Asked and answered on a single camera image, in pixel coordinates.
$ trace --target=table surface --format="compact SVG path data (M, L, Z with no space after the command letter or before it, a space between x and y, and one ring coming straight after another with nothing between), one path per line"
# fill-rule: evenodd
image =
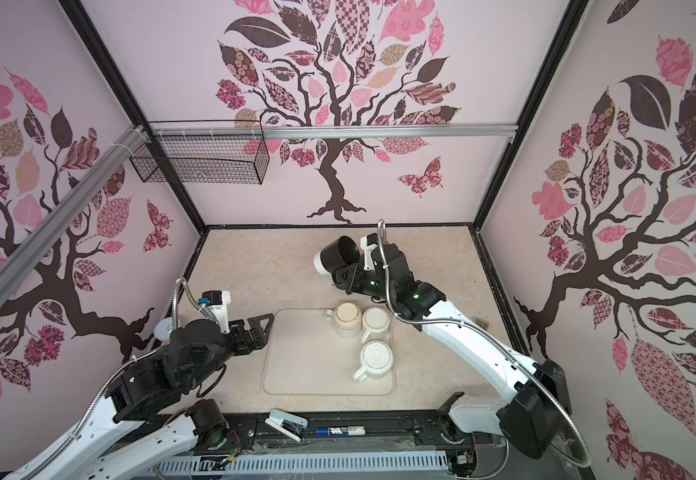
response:
M315 271L313 257L338 236L350 236L358 244L371 233L364 228L213 230L188 283L194 296L229 290L230 320L283 309L334 308L347 300L364 310L372 306L370 298L336 289L329 277ZM406 255L416 279L436 286L467 316L489 322L488 331L510 345L466 226L389 228L388 241ZM200 318L185 298L178 312L183 324ZM396 387L389 395L268 395L260 386L263 349L231 358L225 377L207 398L216 400L223 412L323 412L438 408L454 392L497 396L487 380L438 340L397 320L392 320L391 329ZM195 402L191 393L167 411Z

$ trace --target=wire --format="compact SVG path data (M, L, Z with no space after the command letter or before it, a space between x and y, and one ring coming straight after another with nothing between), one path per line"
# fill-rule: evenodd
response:
M566 458L568 461L570 461L573 465L580 467L580 468L586 468L591 466L591 453L588 450L588 446L585 445L585 440L583 439L583 435L580 433L580 430L578 430L578 427L574 424L572 421L572 418L569 416L566 410L564 410L564 406L554 397L554 395L545 388L545 386L540 382L540 380L536 379L535 376L527 370L527 368L519 361L516 360L516 358L503 346L503 344L500 343L499 340L497 340L492 334L488 333L481 327L470 323L470 322L465 322L462 320L453 320L453 319L448 319L448 318L440 318L440 319L425 319L425 320L407 320L403 316L401 316L400 313L396 312L396 309L393 308L393 304L391 303L391 287L390 287L390 270L389 270L389 265L388 265L388 260L386 259L386 251L384 244L386 242L386 222L384 220L380 220L377 222L377 244L378 247L380 248L380 257L382 258L382 268L386 272L386 306L388 307L388 310L390 310L391 313L393 313L394 317L399 319L400 321L404 323L409 323L411 325L431 325L435 323L451 323L453 325L458 325L460 327L465 327L470 330L473 330L477 334L481 335L482 337L485 338L485 340L489 341L498 351L500 351L501 354L505 356L507 360L509 360L513 365L516 367L517 370L519 370L521 373L523 373L529 381L535 384L535 386L545 395L548 400L551 401L551 403L554 405L554 407L559 411L559 413L562 414L562 417L564 417L564 420L566 423L569 425L570 429L572 430L572 434L574 437L578 440L578 444L580 445L580 449L582 450L582 456L583 458L575 458L563 450L561 450L559 447L550 445L551 450L559 454L560 456Z

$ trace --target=wire basket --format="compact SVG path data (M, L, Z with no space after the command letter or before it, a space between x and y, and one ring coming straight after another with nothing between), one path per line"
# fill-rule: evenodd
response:
M245 127L251 126L246 123L253 122L245 122ZM158 154L154 157L157 149L149 143L136 149L130 157L132 166L143 182L177 180L184 183L260 185L263 183L270 160L262 133L209 135L158 133L152 141L157 141L161 145L161 149L166 154L165 158L161 158ZM171 169L167 168L165 173L158 166L157 160L166 160Z

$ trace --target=mug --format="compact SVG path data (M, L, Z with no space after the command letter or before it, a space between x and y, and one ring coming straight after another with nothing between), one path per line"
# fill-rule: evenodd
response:
M324 317L332 322L337 335L353 339L361 333L361 310L351 302L341 303L334 310L327 310Z
M375 340L361 347L359 362L361 367L353 374L354 382L363 382L366 379L380 379L391 371L393 352L391 347Z
M364 331L361 333L361 342L367 343L370 340L382 340L388 335L388 327L391 324L388 312L378 306L366 309L361 317Z

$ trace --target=wallpaper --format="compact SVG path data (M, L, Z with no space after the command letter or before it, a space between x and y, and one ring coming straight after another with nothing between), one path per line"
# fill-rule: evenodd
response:
M59 6L4 7L17 37L0 36L0 266L128 128ZM27 61L37 48L58 64ZM96 193L0 309L0 471L49 445L148 347L197 238L168 187L128 162Z
M597 478L696 478L696 2L593 6L486 237Z

